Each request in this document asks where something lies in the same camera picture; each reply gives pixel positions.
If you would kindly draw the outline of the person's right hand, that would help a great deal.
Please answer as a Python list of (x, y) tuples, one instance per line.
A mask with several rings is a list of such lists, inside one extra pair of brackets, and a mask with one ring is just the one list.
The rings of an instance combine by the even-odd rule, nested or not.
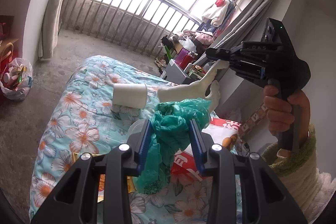
[[(273, 136), (284, 133), (293, 123), (299, 124), (299, 146), (302, 147), (309, 136), (310, 102), (302, 90), (296, 90), (287, 100), (277, 98), (278, 89), (273, 85), (264, 87), (264, 105), (267, 107), (268, 129)], [(301, 118), (297, 123), (291, 113), (293, 106), (301, 109)]]

